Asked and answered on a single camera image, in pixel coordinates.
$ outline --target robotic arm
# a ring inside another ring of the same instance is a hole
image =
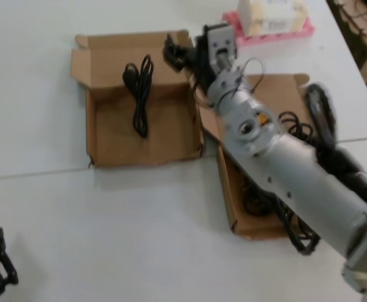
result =
[[[336,147],[332,116],[312,115],[320,138],[313,146],[289,135],[233,68],[237,48],[229,25],[205,26],[195,48],[168,37],[164,57],[176,70],[192,71],[196,88],[223,119],[222,145],[238,167],[346,259],[342,275],[367,301],[367,173]],[[311,111],[323,112],[316,90],[308,93]],[[269,122],[262,124],[260,115]]]

